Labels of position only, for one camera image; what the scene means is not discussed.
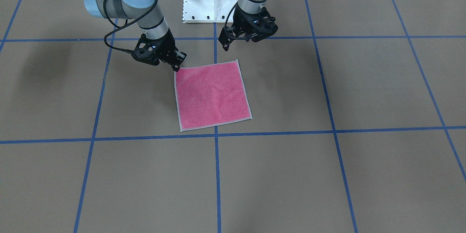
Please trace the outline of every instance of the blue tape grid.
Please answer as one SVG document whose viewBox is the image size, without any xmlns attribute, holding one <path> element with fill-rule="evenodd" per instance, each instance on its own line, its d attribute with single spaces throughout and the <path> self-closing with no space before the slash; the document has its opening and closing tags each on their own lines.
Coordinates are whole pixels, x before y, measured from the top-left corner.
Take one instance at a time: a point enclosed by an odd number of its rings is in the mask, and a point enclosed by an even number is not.
<svg viewBox="0 0 466 233">
<path fill-rule="evenodd" d="M 463 165 L 461 164 L 461 160 L 459 159 L 458 152 L 456 152 L 456 148 L 453 145 L 453 141 L 451 140 L 450 133 L 448 132 L 448 129 L 446 128 L 445 122 L 443 120 L 442 114 L 440 112 L 440 109 L 438 109 L 437 102 L 435 101 L 435 97 L 432 93 L 431 87 L 429 85 L 429 82 L 427 81 L 426 74 L 424 73 L 424 70 L 422 69 L 421 62 L 419 62 L 418 55 L 416 53 L 416 50 L 414 49 L 414 46 L 411 42 L 411 36 L 409 36 L 408 31 L 406 30 L 406 26 L 404 25 L 403 19 L 401 18 L 400 11 L 398 7 L 396 6 L 395 0 L 391 0 L 393 3 L 393 6 L 395 7 L 396 13 L 398 14 L 398 18 L 400 19 L 401 26 L 403 26 L 404 33 L 406 34 L 406 37 L 408 39 L 409 45 L 411 47 L 412 53 L 414 54 L 414 58 L 416 59 L 416 63 L 418 64 L 419 71 L 421 72 L 422 78 L 424 79 L 424 83 L 426 84 L 427 90 L 429 90 L 429 95 L 431 96 L 432 102 L 435 106 L 435 110 L 437 111 L 438 118 L 440 119 L 440 122 L 442 124 L 442 127 L 444 128 L 445 135 L 448 138 L 448 142 L 450 143 L 451 150 L 453 151 L 453 155 L 456 158 L 456 161 L 458 162 L 459 169 L 461 170 L 461 173 L 463 174 L 463 178 L 466 181 L 466 173 Z"/>
<path fill-rule="evenodd" d="M 80 194 L 80 200 L 78 204 L 78 210 L 76 214 L 76 220 L 75 220 L 75 226 L 74 226 L 74 233 L 77 233 L 78 226 L 79 226 L 79 220 L 80 220 L 80 213 L 83 207 L 83 200 L 84 200 L 84 194 L 85 194 L 85 188 L 86 188 L 86 183 L 87 183 L 87 178 L 88 178 L 88 172 L 90 168 L 90 162 L 92 158 L 92 151 L 94 147 L 94 142 L 95 141 L 118 141 L 118 140 L 143 140 L 143 139 L 183 139 L 183 138 L 199 138 L 199 137 L 213 137 L 215 139 L 215 163 L 216 163 L 216 181 L 217 181 L 217 226 L 218 226 L 218 233 L 221 233 L 221 205 L 220 205 L 220 162 L 219 162 L 219 154 L 218 154 L 218 138 L 219 137 L 240 137 L 240 136 L 256 136 L 256 135 L 311 135 L 311 134 L 333 134 L 333 137 L 335 139 L 335 144 L 336 144 L 336 149 L 338 153 L 338 159 L 340 161 L 340 167 L 341 167 L 341 174 L 343 176 L 343 181 L 345 185 L 345 190 L 346 190 L 346 195 L 348 198 L 348 206 L 351 212 L 351 218 L 353 221 L 353 226 L 354 226 L 354 231 L 355 233 L 358 232 L 358 227 L 356 224 L 356 218 L 354 215 L 352 203 L 351 203 L 351 194 L 348 188 L 348 182 L 346 179 L 346 173 L 344 170 L 344 164 L 343 164 L 343 158 L 341 156 L 340 152 L 340 146 L 338 142 L 338 136 L 337 134 L 339 133 L 361 133 L 361 132 L 398 132 L 398 131 L 416 131 L 416 130 L 444 130 L 448 141 L 450 143 L 451 149 L 453 151 L 453 154 L 458 162 L 459 168 L 463 174 L 464 179 L 466 180 L 466 174 L 463 165 L 461 164 L 461 161 L 459 159 L 458 153 L 456 152 L 456 148 L 454 147 L 454 144 L 451 140 L 451 137 L 449 135 L 448 130 L 458 130 L 458 129 L 466 129 L 466 126 L 446 126 L 445 122 L 443 120 L 443 117 L 441 115 L 440 110 L 438 109 L 438 105 L 436 103 L 436 100 L 434 98 L 434 95 L 432 93 L 432 90 L 430 88 L 430 85 L 427 81 L 426 75 L 424 73 L 424 70 L 422 69 L 421 63 L 419 62 L 418 56 L 416 54 L 416 51 L 414 49 L 414 46 L 411 42 L 411 39 L 413 38 L 466 38 L 464 35 L 457 35 L 457 36 L 411 36 L 408 34 L 408 31 L 406 30 L 406 27 L 404 25 L 403 19 L 401 17 L 401 14 L 398 10 L 398 7 L 396 6 L 395 0 L 392 0 L 392 3 L 395 7 L 395 10 L 398 14 L 398 17 L 400 19 L 400 22 L 403 26 L 403 30 L 405 32 L 404 36 L 316 36 L 315 32 L 313 30 L 313 24 L 312 24 L 312 18 L 311 18 L 311 13 L 309 10 L 308 6 L 308 1 L 304 0 L 306 4 L 306 9 L 308 12 L 308 19 L 309 19 L 309 25 L 311 27 L 311 32 L 312 36 L 298 36 L 298 37 L 270 37 L 269 39 L 312 39 L 314 47 L 316 49 L 316 55 L 317 55 L 317 60 L 319 64 L 319 70 L 321 74 L 321 80 L 323 84 L 323 89 L 325 93 L 325 98 L 327 101 L 327 107 L 328 107 L 328 113 L 329 117 L 331 119 L 331 126 L 332 130 L 313 130 L 313 131 L 283 131 L 283 132 L 245 132 L 245 133 L 218 133 L 218 127 L 214 128 L 214 134 L 201 134 L 201 135 L 154 135 L 154 136 L 144 136 L 144 137 L 96 137 L 96 132 L 98 128 L 98 120 L 100 116 L 100 109 L 102 106 L 102 100 L 103 100 L 103 93 L 105 90 L 105 80 L 106 80 L 106 75 L 108 72 L 108 65 L 110 63 L 110 58 L 112 54 L 112 50 L 109 49 L 108 51 L 108 56 L 107 56 L 107 62 L 105 66 L 105 71 L 103 74 L 103 80 L 102 80 L 102 87 L 100 90 L 100 97 L 99 97 L 99 102 L 98 102 L 98 109 L 95 115 L 95 122 L 94 122 L 94 128 L 92 132 L 92 137 L 90 138 L 65 138 L 65 139 L 36 139 L 36 140 L 5 140 L 5 141 L 0 141 L 0 145 L 5 145 L 5 144 L 20 144 L 20 143 L 53 143 L 53 142 L 90 142 L 90 148 L 88 152 L 88 159 L 86 162 L 86 169 L 84 173 L 84 178 L 83 178 L 83 185 L 82 185 L 82 190 Z M 3 49 L 3 46 L 6 42 L 62 42 L 62 41 L 102 41 L 103 39 L 100 38 L 91 38 L 91 39 L 7 39 L 8 34 L 10 32 L 11 26 L 13 25 L 13 22 L 15 20 L 16 14 L 18 12 L 18 9 L 21 5 L 22 0 L 18 0 L 18 3 L 15 7 L 15 11 L 13 12 L 13 15 L 10 19 L 10 22 L 8 24 L 7 30 L 5 31 L 5 35 L 3 39 L 0 39 L 0 52 Z M 213 40 L 214 42 L 214 63 L 217 63 L 217 44 L 216 40 L 218 39 L 217 37 L 217 29 L 216 29 L 216 24 L 213 24 L 213 37 L 176 37 L 176 40 Z M 424 79 L 424 82 L 426 84 L 426 87 L 429 91 L 429 94 L 431 96 L 431 99 L 434 103 L 434 106 L 436 108 L 438 117 L 441 121 L 442 126 L 441 127 L 401 127 L 401 128 L 392 128 L 392 129 L 359 129 L 359 130 L 336 130 L 335 128 L 335 123 L 333 121 L 333 115 L 331 111 L 331 103 L 328 98 L 328 92 L 327 92 L 327 87 L 325 84 L 325 77 L 324 73 L 322 70 L 321 66 L 321 61 L 320 61 L 320 56 L 319 56 L 319 51 L 318 51 L 318 45 L 317 45 L 317 39 L 383 39 L 383 38 L 402 38 L 402 39 L 407 39 L 409 41 L 411 50 L 414 54 L 414 57 L 416 59 L 416 62 L 418 64 L 419 70 L 421 72 L 421 75 Z M 112 36 L 111 38 L 111 43 L 114 41 L 134 41 L 138 40 L 137 38 L 116 38 L 115 35 Z"/>
</svg>

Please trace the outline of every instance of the blue tape line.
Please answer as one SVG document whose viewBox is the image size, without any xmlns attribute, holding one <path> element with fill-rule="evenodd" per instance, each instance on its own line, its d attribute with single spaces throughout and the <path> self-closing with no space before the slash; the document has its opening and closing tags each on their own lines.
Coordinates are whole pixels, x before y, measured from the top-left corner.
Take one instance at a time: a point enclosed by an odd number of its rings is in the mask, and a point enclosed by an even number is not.
<svg viewBox="0 0 466 233">
<path fill-rule="evenodd" d="M 217 181 L 217 233 L 221 233 L 222 215 L 220 198 L 220 158 L 218 156 L 218 126 L 215 126 L 215 177 Z"/>
<path fill-rule="evenodd" d="M 448 130 L 463 130 L 466 129 L 466 126 L 447 126 Z"/>
<path fill-rule="evenodd" d="M 410 38 L 466 38 L 466 36 L 409 36 Z M 312 39 L 312 36 L 268 37 L 267 39 Z M 316 36 L 316 39 L 390 39 L 407 38 L 406 36 Z M 137 41 L 134 37 L 115 38 L 115 41 Z M 218 40 L 218 37 L 175 37 L 175 40 Z M 79 39 L 0 39 L 0 42 L 71 42 L 71 41 L 103 41 L 103 38 Z"/>
<path fill-rule="evenodd" d="M 89 146 L 89 152 L 88 152 L 88 159 L 87 159 L 87 162 L 86 162 L 86 170 L 84 172 L 83 186 L 81 187 L 81 194 L 79 196 L 78 211 L 76 212 L 76 220 L 75 220 L 75 227 L 73 229 L 73 233 L 78 232 L 79 219 L 80 219 L 80 216 L 81 216 L 81 210 L 83 208 L 84 193 L 86 191 L 86 184 L 87 184 L 87 178 L 88 178 L 89 167 L 90 167 L 90 160 L 91 160 L 91 157 L 92 157 L 92 150 L 93 149 L 94 149 L 94 141 L 91 140 L 90 146 Z"/>
<path fill-rule="evenodd" d="M 113 33 L 111 41 L 110 41 L 111 46 L 113 45 L 114 38 L 115 38 L 115 33 Z M 83 186 L 81 187 L 81 194 L 80 194 L 80 197 L 79 197 L 79 204 L 78 204 L 78 210 L 76 212 L 76 220 L 75 220 L 75 227 L 74 227 L 73 233 L 78 232 L 79 220 L 80 220 L 80 216 L 81 216 L 81 210 L 83 208 L 84 194 L 86 192 L 86 184 L 87 184 L 87 179 L 88 179 L 88 175 L 89 175 L 90 161 L 92 159 L 92 151 L 94 150 L 95 134 L 97 133 L 97 126 L 99 124 L 100 109 L 102 107 L 103 92 L 105 90 L 105 80 L 107 79 L 108 66 L 110 65 L 111 56 L 112 56 L 112 49 L 109 48 L 108 49 L 108 55 L 107 55 L 107 62 L 105 64 L 105 71 L 103 73 L 102 87 L 100 88 L 99 103 L 98 103 L 98 106 L 97 106 L 97 112 L 95 113 L 94 128 L 92 130 L 92 138 L 91 138 L 91 142 L 90 142 L 90 145 L 89 145 L 88 159 L 87 159 L 87 162 L 86 162 L 86 170 L 84 172 Z"/>
<path fill-rule="evenodd" d="M 448 130 L 466 130 L 466 126 L 447 126 Z M 219 133 L 218 137 L 253 137 L 265 135 L 316 135 L 335 133 L 373 133 L 373 132 L 403 132 L 420 130 L 444 130 L 444 127 L 395 127 L 389 129 L 359 129 L 359 130 L 310 130 L 310 131 L 279 131 L 279 132 L 249 132 L 249 133 Z M 90 142 L 94 141 L 124 141 L 124 140 L 150 140 L 150 139 L 185 139 L 215 137 L 215 134 L 193 135 L 147 135 L 143 137 L 96 137 L 92 138 L 65 138 L 65 139 L 36 139 L 36 140 L 3 140 L 0 145 L 25 143 L 53 143 L 53 142 Z"/>
<path fill-rule="evenodd" d="M 13 12 L 13 15 L 11 16 L 10 23 L 8 24 L 8 27 L 7 27 L 7 31 L 5 32 L 5 35 L 3 36 L 2 43 L 0 44 L 0 52 L 2 51 L 3 46 L 5 45 L 5 40 L 7 39 L 7 36 L 10 33 L 11 26 L 13 24 L 13 21 L 15 20 L 18 9 L 20 8 L 21 1 L 23 0 L 18 0 L 18 4 L 16 4 L 15 11 Z"/>
<path fill-rule="evenodd" d="M 461 173 L 463 175 L 463 179 L 466 181 L 466 172 L 463 167 L 463 164 L 461 163 L 461 160 L 459 159 L 458 153 L 456 152 L 455 145 L 453 144 L 453 141 L 450 138 L 450 134 L 448 133 L 448 129 L 446 128 L 445 122 L 443 120 L 442 114 L 440 112 L 440 109 L 438 108 L 437 102 L 435 101 L 435 97 L 433 95 L 433 92 L 431 90 L 431 87 L 429 85 L 429 82 L 427 81 L 426 74 L 424 73 L 424 70 L 422 69 L 421 62 L 419 61 L 418 55 L 416 53 L 416 50 L 414 49 L 414 46 L 411 42 L 411 37 L 408 34 L 408 31 L 406 30 L 406 26 L 404 25 L 403 19 L 401 18 L 400 11 L 398 7 L 396 6 L 395 0 L 391 0 L 393 3 L 393 6 L 395 7 L 396 13 L 398 14 L 398 18 L 400 19 L 401 26 L 403 26 L 404 33 L 406 34 L 406 37 L 408 39 L 409 45 L 411 47 L 411 50 L 414 54 L 414 58 L 416 59 L 416 63 L 418 64 L 419 71 L 421 72 L 422 78 L 424 79 L 424 83 L 426 84 L 427 90 L 429 91 L 429 95 L 431 96 L 432 102 L 434 104 L 435 110 L 437 111 L 438 118 L 440 119 L 440 122 L 442 124 L 442 127 L 445 130 L 445 135 L 448 138 L 448 142 L 450 143 L 451 150 L 453 151 L 453 155 L 456 158 L 456 162 L 458 162 L 459 169 L 461 170 Z"/>
<path fill-rule="evenodd" d="M 343 177 L 343 183 L 345 185 L 346 198 L 348 200 L 348 207 L 349 207 L 349 210 L 350 210 L 350 213 L 351 213 L 351 220 L 353 221 L 354 232 L 358 233 L 358 225 L 356 223 L 356 217 L 354 215 L 354 210 L 353 210 L 353 203 L 351 201 L 351 194 L 350 194 L 350 191 L 349 191 L 350 188 L 348 186 L 348 180 L 346 179 L 346 171 L 345 171 L 345 167 L 344 167 L 344 164 L 343 164 L 343 158 L 341 156 L 340 143 L 338 142 L 338 136 L 337 136 L 336 129 L 335 129 L 335 122 L 333 121 L 332 107 L 330 105 L 330 99 L 328 98 L 327 85 L 325 84 L 325 77 L 324 77 L 324 74 L 323 74 L 321 59 L 320 59 L 320 55 L 319 55 L 319 48 L 317 47 L 316 34 L 314 32 L 314 27 L 313 27 L 313 24 L 312 24 L 311 11 L 309 9 L 308 0 L 304 0 L 304 2 L 306 4 L 306 10 L 308 11 L 309 26 L 311 27 L 312 40 L 313 40 L 313 43 L 314 43 L 314 48 L 316 49 L 317 62 L 319 64 L 319 71 L 320 71 L 320 74 L 321 74 L 321 80 L 322 80 L 322 86 L 323 86 L 323 90 L 324 90 L 324 94 L 325 94 L 325 100 L 327 101 L 328 115 L 330 117 L 330 122 L 331 122 L 331 125 L 332 125 L 332 133 L 333 133 L 333 138 L 335 139 L 336 152 L 338 154 L 338 160 L 340 162 L 341 176 Z"/>
<path fill-rule="evenodd" d="M 267 37 L 266 39 L 312 39 L 312 36 L 300 36 L 300 37 Z"/>
<path fill-rule="evenodd" d="M 316 39 L 406 38 L 406 36 L 316 36 Z"/>
<path fill-rule="evenodd" d="M 148 139 L 183 139 L 214 137 L 214 134 L 194 134 L 194 135 L 146 135 L 142 137 L 96 137 L 96 141 L 121 141 L 121 140 L 148 140 Z"/>
<path fill-rule="evenodd" d="M 213 23 L 213 36 L 217 36 L 217 23 Z M 213 40 L 213 63 L 217 63 L 217 39 Z M 220 160 L 218 156 L 218 126 L 214 127 L 215 138 L 215 178 L 217 181 L 217 233 L 222 232 L 222 212 L 220 199 Z"/>
<path fill-rule="evenodd" d="M 5 144 L 28 144 L 28 143 L 59 143 L 59 142 L 90 142 L 91 138 L 63 138 L 63 139 L 29 139 L 29 140 L 3 140 L 0 145 Z"/>
<path fill-rule="evenodd" d="M 396 127 L 391 129 L 361 129 L 361 130 L 335 130 L 336 133 L 371 133 L 371 132 L 397 132 L 418 130 L 443 130 L 443 127 Z"/>
<path fill-rule="evenodd" d="M 314 135 L 314 134 L 331 134 L 332 130 L 316 131 L 282 131 L 282 132 L 245 132 L 245 133 L 220 133 L 219 137 L 253 137 L 261 135 Z"/>
<path fill-rule="evenodd" d="M 103 38 L 79 38 L 79 39 L 7 39 L 5 42 L 74 42 L 74 41 L 103 41 Z"/>
<path fill-rule="evenodd" d="M 410 38 L 466 38 L 466 36 L 409 36 Z"/>
</svg>

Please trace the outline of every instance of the pink cloth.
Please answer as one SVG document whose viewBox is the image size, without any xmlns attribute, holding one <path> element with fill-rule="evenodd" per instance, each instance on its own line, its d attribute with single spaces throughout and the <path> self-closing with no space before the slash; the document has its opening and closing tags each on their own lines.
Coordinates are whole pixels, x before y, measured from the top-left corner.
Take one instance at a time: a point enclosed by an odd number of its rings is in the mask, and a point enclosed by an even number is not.
<svg viewBox="0 0 466 233">
<path fill-rule="evenodd" d="M 175 72 L 181 131 L 252 119 L 238 60 Z"/>
</svg>

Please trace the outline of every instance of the black cable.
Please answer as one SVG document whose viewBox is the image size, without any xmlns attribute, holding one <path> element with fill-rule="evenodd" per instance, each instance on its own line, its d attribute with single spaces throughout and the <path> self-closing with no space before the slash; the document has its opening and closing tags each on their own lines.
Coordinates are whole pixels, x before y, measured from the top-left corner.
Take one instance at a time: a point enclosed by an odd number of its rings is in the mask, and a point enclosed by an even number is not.
<svg viewBox="0 0 466 233">
<path fill-rule="evenodd" d="M 234 40 L 250 40 L 252 37 L 235 37 L 231 34 L 228 33 L 228 31 L 226 30 L 227 26 L 226 26 L 226 23 L 228 23 L 228 18 L 230 18 L 230 15 L 231 13 L 233 12 L 233 9 L 236 7 L 236 4 L 233 6 L 233 8 L 230 10 L 230 12 L 228 13 L 228 15 L 226 16 L 226 19 L 225 19 L 225 25 L 223 26 L 223 32 L 228 36 L 228 38 L 230 39 L 234 39 Z"/>
<path fill-rule="evenodd" d="M 105 18 L 106 18 L 113 26 L 115 26 L 116 28 L 120 28 L 120 27 L 121 27 L 121 26 L 118 26 L 117 24 L 115 24 L 115 23 L 110 19 L 110 17 L 108 17 L 108 14 L 107 14 L 107 0 L 103 0 L 103 13 L 105 14 Z M 127 24 L 128 24 L 128 19 L 126 19 L 125 24 L 124 24 L 123 26 L 125 26 L 125 25 L 127 25 Z"/>
<path fill-rule="evenodd" d="M 107 17 L 107 19 L 114 25 L 114 23 L 110 20 L 110 18 L 108 17 L 107 15 L 107 8 L 105 7 L 105 4 L 107 3 L 107 0 L 103 0 L 103 12 L 105 13 L 105 16 Z M 136 18 L 135 20 L 131 21 L 130 23 L 125 23 L 123 26 L 116 26 L 117 29 L 113 30 L 112 32 L 109 32 L 108 34 L 106 34 L 104 37 L 103 37 L 103 42 L 105 42 L 106 46 L 107 47 L 110 47 L 111 49 L 115 49 L 115 50 L 119 50 L 119 51 L 122 51 L 122 52 L 126 52 L 128 54 L 132 54 L 133 53 L 133 50 L 130 50 L 130 49 L 124 49 L 124 48 L 118 48 L 118 47 L 114 47 L 112 45 L 110 45 L 108 42 L 107 42 L 107 38 L 109 36 L 111 36 L 112 34 L 120 31 L 120 30 L 123 30 L 125 29 L 126 27 L 130 26 L 130 25 L 133 25 L 135 23 L 137 23 L 139 20 L 141 20 L 143 17 L 145 17 L 147 14 L 149 14 L 154 8 L 155 6 L 157 5 L 157 1 L 154 2 L 154 4 L 150 7 L 149 10 L 147 10 L 144 14 L 142 14 L 140 17 Z"/>
</svg>

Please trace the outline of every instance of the brown floor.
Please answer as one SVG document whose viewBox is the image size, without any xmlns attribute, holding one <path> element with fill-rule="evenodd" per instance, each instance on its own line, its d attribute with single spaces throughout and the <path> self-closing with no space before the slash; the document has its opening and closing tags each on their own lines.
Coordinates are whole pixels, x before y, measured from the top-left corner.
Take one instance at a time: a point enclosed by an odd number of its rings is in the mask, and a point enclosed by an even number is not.
<svg viewBox="0 0 466 233">
<path fill-rule="evenodd" d="M 159 2 L 253 120 L 180 133 L 172 69 L 83 0 L 0 0 L 0 232 L 466 232 L 466 0 L 268 0 L 228 52 Z"/>
</svg>

